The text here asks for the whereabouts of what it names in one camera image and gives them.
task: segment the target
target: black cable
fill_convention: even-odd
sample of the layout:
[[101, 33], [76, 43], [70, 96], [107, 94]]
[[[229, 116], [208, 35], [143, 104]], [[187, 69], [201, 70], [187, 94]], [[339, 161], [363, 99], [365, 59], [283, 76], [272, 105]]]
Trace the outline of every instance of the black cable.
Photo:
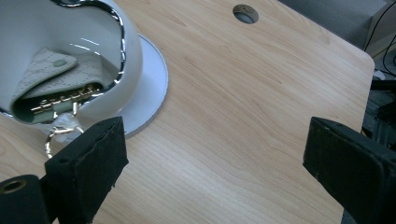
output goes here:
[[373, 38], [373, 35], [374, 35], [374, 32], [375, 32], [376, 26], [379, 24], [379, 22], [381, 21], [382, 17], [384, 17], [385, 13], [387, 13], [387, 11], [388, 11], [391, 7], [393, 7], [395, 4], [396, 4], [396, 2], [392, 3], [392, 4], [382, 13], [382, 15], [379, 17], [378, 21], [376, 22], [376, 24], [375, 24], [375, 26], [374, 26], [374, 29], [373, 29], [371, 35], [370, 35], [369, 41], [367, 42], [367, 45], [366, 45], [366, 47], [364, 48], [364, 51], [366, 51], [367, 48], [368, 48], [369, 45], [370, 45], [370, 42], [371, 42], [371, 40], [372, 40], [372, 38]]
[[384, 71], [384, 70], [381, 70], [381, 69], [377, 69], [377, 68], [376, 68], [375, 71], [380, 71], [380, 72], [382, 72], [382, 73], [385, 73], [385, 74], [394, 76], [393, 74], [391, 74], [391, 73], [389, 73], [389, 72], [386, 72], [386, 71]]
[[385, 68], [385, 70], [387, 70], [391, 75], [393, 75], [393, 76], [396, 76], [396, 74], [394, 74], [394, 73], [392, 73], [392, 72], [390, 72], [389, 71], [389, 69], [387, 68], [387, 66], [385, 65], [385, 58], [387, 57], [387, 55], [388, 55], [388, 51], [389, 51], [389, 49], [390, 49], [390, 47], [392, 46], [392, 44], [393, 44], [393, 41], [396, 39], [396, 35], [393, 37], [393, 39], [390, 41], [390, 43], [389, 43], [389, 46], [387, 47], [387, 50], [385, 51], [385, 55], [384, 55], [384, 57], [382, 58], [382, 65], [384, 65], [384, 68]]

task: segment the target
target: white bowl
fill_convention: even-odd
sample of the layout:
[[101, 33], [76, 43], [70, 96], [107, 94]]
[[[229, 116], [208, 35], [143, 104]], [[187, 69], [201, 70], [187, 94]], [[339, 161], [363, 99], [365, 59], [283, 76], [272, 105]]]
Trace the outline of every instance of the white bowl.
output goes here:
[[107, 119], [131, 99], [142, 71], [142, 49], [134, 25], [111, 0], [12, 0], [0, 3], [0, 112], [10, 102], [33, 56], [43, 47], [79, 54], [99, 53], [114, 81], [78, 111], [85, 123]]

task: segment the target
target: metal ring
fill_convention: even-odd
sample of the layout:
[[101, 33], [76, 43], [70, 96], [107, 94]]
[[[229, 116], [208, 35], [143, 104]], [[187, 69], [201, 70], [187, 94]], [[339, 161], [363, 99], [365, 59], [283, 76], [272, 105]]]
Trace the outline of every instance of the metal ring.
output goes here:
[[80, 133], [84, 133], [84, 131], [82, 130], [82, 128], [80, 127], [76, 127], [76, 128], [64, 128], [64, 127], [53, 127], [50, 129], [49, 131], [49, 135], [47, 137], [47, 141], [45, 144], [45, 148], [46, 148], [46, 154], [49, 157], [49, 159], [52, 158], [52, 154], [51, 154], [51, 149], [50, 149], [50, 141], [52, 140], [52, 138], [56, 135], [59, 134], [66, 134], [66, 133], [73, 133], [79, 131]]

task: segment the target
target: floor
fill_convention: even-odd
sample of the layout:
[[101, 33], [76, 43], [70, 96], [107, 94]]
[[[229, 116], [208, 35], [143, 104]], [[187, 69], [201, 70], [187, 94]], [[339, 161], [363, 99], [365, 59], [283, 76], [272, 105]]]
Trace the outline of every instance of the floor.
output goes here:
[[[286, 6], [305, 15], [334, 34], [345, 39], [359, 49], [364, 49], [372, 16], [387, 2], [384, 0], [278, 0]], [[396, 50], [386, 58], [388, 68], [396, 73]], [[382, 60], [375, 62], [375, 68], [385, 70]], [[395, 76], [385, 74], [386, 80], [396, 80]], [[377, 127], [377, 110], [380, 106], [396, 101], [396, 95], [389, 91], [370, 91], [362, 128], [368, 136]], [[396, 125], [388, 129], [389, 141], [396, 143]], [[345, 212], [342, 224], [356, 224]]]

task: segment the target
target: shiny metal object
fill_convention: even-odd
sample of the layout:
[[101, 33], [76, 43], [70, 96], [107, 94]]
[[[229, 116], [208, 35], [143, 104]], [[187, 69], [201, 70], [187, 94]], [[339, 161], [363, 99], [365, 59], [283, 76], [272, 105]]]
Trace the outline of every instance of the shiny metal object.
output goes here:
[[55, 105], [65, 102], [71, 102], [73, 104], [73, 115], [77, 114], [78, 105], [85, 100], [90, 98], [95, 93], [99, 92], [99, 88], [95, 88], [93, 85], [88, 85], [76, 92], [72, 92], [68, 95], [62, 95], [50, 99], [43, 99], [39, 105], [33, 107], [31, 111], [36, 114], [41, 114], [45, 111], [52, 110]]
[[73, 133], [73, 132], [84, 133], [84, 131], [78, 126], [76, 128], [53, 127], [50, 129], [49, 135], [47, 137], [47, 141], [45, 144], [46, 154], [49, 159], [52, 158], [52, 150], [50, 148], [50, 141], [52, 140], [52, 138], [59, 134], [66, 134], [66, 133]]

